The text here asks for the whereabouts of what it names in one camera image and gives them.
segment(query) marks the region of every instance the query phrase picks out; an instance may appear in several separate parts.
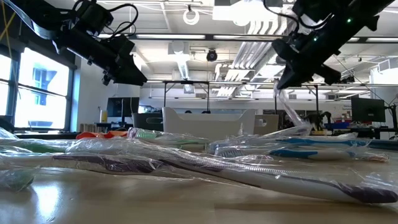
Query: table surface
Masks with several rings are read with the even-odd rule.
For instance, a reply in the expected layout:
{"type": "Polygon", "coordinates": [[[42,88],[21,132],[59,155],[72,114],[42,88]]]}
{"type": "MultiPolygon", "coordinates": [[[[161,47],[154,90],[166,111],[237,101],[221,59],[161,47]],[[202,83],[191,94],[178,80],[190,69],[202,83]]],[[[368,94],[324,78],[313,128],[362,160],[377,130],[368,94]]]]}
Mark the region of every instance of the table surface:
{"type": "MultiPolygon", "coordinates": [[[[398,182],[398,152],[386,153],[391,156],[389,164],[356,161],[347,169],[357,174],[356,178],[387,174],[398,182]]],[[[344,172],[333,167],[337,174],[344,172]]],[[[108,175],[73,169],[43,168],[28,189],[0,190],[2,224],[397,221],[398,203],[380,207],[336,203],[199,179],[108,175]]]]}

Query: camera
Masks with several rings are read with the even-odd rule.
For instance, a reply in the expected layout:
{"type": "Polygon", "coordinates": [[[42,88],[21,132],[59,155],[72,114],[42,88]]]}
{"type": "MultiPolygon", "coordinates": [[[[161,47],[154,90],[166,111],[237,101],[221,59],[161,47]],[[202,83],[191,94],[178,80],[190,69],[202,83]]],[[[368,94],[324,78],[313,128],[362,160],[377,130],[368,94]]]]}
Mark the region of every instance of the camera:
{"type": "Polygon", "coordinates": [[[208,62],[214,62],[217,60],[217,53],[215,49],[210,49],[209,52],[207,53],[206,57],[208,62]]]}

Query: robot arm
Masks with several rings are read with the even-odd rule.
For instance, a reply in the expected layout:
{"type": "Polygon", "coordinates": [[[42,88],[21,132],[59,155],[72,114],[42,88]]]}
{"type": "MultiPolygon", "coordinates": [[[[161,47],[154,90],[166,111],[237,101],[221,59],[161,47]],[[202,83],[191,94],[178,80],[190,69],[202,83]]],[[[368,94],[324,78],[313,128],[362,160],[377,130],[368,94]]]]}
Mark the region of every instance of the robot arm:
{"type": "Polygon", "coordinates": [[[112,14],[96,1],[79,0],[76,11],[57,9],[44,0],[3,0],[41,38],[52,40],[59,53],[68,49],[104,70],[103,84],[142,86],[147,78],[130,55],[134,43],[124,35],[101,41],[96,37],[113,21],[112,14]]]}
{"type": "Polygon", "coordinates": [[[289,38],[272,43],[277,54],[286,61],[286,68],[278,84],[278,89],[300,86],[312,81],[314,73],[325,78],[331,85],[339,82],[341,73],[323,64],[339,48],[350,40],[363,27],[377,30],[377,21],[385,7],[394,0],[296,0],[293,11],[298,16],[297,23],[303,24],[301,16],[311,20],[324,21],[309,34],[292,32],[289,38]]]}

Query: orange object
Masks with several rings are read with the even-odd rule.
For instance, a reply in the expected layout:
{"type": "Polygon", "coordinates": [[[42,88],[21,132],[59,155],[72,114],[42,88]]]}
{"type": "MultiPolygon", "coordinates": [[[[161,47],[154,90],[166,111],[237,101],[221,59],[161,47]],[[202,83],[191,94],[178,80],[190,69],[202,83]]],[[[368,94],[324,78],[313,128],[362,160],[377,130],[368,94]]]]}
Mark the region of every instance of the orange object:
{"type": "Polygon", "coordinates": [[[108,133],[91,133],[91,132],[84,132],[76,136],[76,139],[83,139],[83,138],[101,138],[101,139],[110,139],[116,136],[120,137],[127,137],[127,131],[109,131],[108,133]]]}

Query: computer monitor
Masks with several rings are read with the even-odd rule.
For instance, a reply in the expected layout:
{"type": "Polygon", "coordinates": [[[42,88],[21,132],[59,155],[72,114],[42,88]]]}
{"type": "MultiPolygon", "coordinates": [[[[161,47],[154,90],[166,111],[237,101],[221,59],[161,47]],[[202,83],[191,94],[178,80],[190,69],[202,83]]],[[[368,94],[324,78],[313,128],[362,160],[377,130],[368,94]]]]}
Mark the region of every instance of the computer monitor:
{"type": "Polygon", "coordinates": [[[386,122],[384,100],[351,98],[353,121],[386,122]]]}
{"type": "Polygon", "coordinates": [[[131,117],[132,113],[138,113],[139,97],[118,97],[108,98],[108,111],[109,117],[131,117]]]}

